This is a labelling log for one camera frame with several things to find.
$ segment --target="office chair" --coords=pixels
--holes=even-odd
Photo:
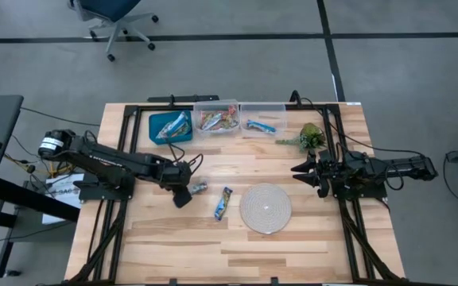
[[[109,44],[105,49],[107,59],[111,62],[115,61],[115,57],[111,54],[111,48],[119,32],[123,31],[125,35],[131,33],[140,37],[144,42],[148,43],[150,50],[155,49],[155,45],[143,33],[137,30],[132,22],[141,20],[144,17],[151,16],[153,22],[158,22],[157,15],[153,13],[145,13],[139,15],[126,16],[141,0],[68,0],[68,7],[77,12],[81,21],[89,21],[91,19],[99,19],[102,22],[98,25],[89,27],[89,34],[93,41],[98,41],[94,30],[109,28],[114,26],[114,31],[109,39]]]

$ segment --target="clear plastic container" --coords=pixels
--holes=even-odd
[[[241,102],[240,116],[244,137],[280,137],[287,128],[287,113],[283,103]],[[254,127],[247,127],[249,120],[275,128],[275,133],[262,132]]]
[[[233,120],[235,120],[235,124],[231,128],[220,128],[220,129],[210,129],[210,130],[202,130],[203,124],[203,116],[209,113],[228,113],[230,110],[233,110],[234,113],[232,115]],[[217,100],[217,101],[209,101],[209,102],[196,102],[194,103],[194,113],[193,113],[193,124],[194,129],[197,133],[201,135],[212,135],[212,134],[224,134],[224,133],[233,133],[239,130],[239,106],[238,102],[235,99],[230,100]]]

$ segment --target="green plant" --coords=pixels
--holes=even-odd
[[[299,145],[300,151],[305,152],[309,149],[319,148],[325,145],[326,137],[323,130],[313,123],[305,123],[301,129],[300,135],[290,140],[276,140],[280,145]]]

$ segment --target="white round mat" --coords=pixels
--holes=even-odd
[[[258,184],[243,195],[239,212],[252,230],[272,234],[284,228],[291,218],[291,200],[276,185]]]

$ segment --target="wooden tabletop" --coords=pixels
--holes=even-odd
[[[116,148],[124,106],[106,105],[100,144]],[[363,108],[341,103],[340,110],[345,133],[369,145]],[[138,152],[172,158],[166,145],[157,146],[148,138],[151,114],[154,112],[142,115]],[[311,110],[288,111],[287,115],[286,138],[297,136],[306,122],[323,126],[321,116]],[[372,154],[372,149],[352,141],[347,143],[349,149]],[[209,189],[177,209],[170,192],[138,181],[126,215],[118,284],[168,283],[170,278],[177,278],[179,283],[269,283],[272,276],[277,276],[281,283],[351,282],[338,203],[331,196],[320,199],[315,188],[293,179],[291,167],[306,158],[297,146],[275,145],[269,138],[244,138],[241,134],[207,139],[194,135],[192,141],[178,145],[186,150],[186,160],[204,154],[204,162],[192,181],[206,178]],[[291,199],[292,218],[276,234],[250,230],[239,214],[242,195],[260,183],[276,184]],[[223,220],[217,222],[213,212],[225,186],[234,192]],[[360,202],[370,244],[393,272],[403,276],[388,210],[375,199]],[[98,205],[99,201],[92,201],[82,206],[66,279],[77,274],[86,262]],[[103,211],[100,216],[95,245]],[[365,276],[361,249],[356,242],[355,248],[360,276]],[[102,278],[107,277],[111,254],[112,245],[106,251]]]

